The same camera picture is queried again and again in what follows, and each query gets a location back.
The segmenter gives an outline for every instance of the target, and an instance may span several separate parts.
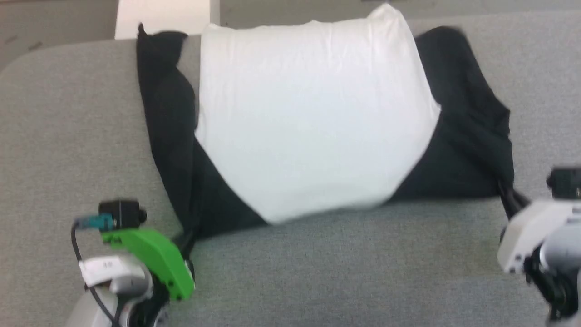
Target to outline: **blue connector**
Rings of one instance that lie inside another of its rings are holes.
[[[76,222],[77,229],[98,229],[100,232],[107,232],[115,228],[113,216],[109,214],[80,217]]]

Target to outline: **white label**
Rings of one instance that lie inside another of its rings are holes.
[[[117,255],[79,261],[78,266],[88,287],[123,276],[145,278],[139,265]]]

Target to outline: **floor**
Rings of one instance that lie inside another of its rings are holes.
[[[579,0],[392,0],[406,17],[581,9]],[[222,24],[254,27],[363,17],[373,0],[221,0]],[[0,0],[0,70],[30,51],[113,38],[117,0]]]

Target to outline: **black fabric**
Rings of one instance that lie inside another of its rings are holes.
[[[177,69],[186,34],[137,37],[137,72],[153,159],[184,230],[198,239],[265,225],[226,185],[194,137],[195,95]]]
[[[514,182],[510,111],[460,30],[438,27],[415,42],[442,112],[426,153],[391,200],[497,196],[499,183]]]
[[[147,35],[140,26],[137,39],[151,150],[172,206],[199,239],[266,225],[194,137],[193,89],[176,67],[186,37]],[[439,27],[416,43],[442,112],[426,153],[390,200],[497,196],[497,185],[511,186],[514,179],[509,110],[494,96],[461,31]]]

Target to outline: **white robot part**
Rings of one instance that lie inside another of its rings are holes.
[[[79,262],[79,266],[85,283],[88,287],[96,286],[95,291],[108,311],[115,314],[117,310],[121,310],[119,324],[122,327],[128,326],[134,307],[153,294],[151,273],[132,255],[95,257]],[[120,304],[118,296],[130,297],[132,300]],[[164,313],[160,312],[158,320],[163,322],[163,317]],[[111,321],[91,292],[86,290],[74,307],[66,327],[111,327],[111,325]]]
[[[580,221],[580,214],[580,201],[550,199],[532,202],[513,217],[504,232],[497,255],[503,271],[522,273],[525,258],[565,225]]]
[[[569,222],[551,234],[540,249],[543,267],[558,271],[581,268],[581,220]]]

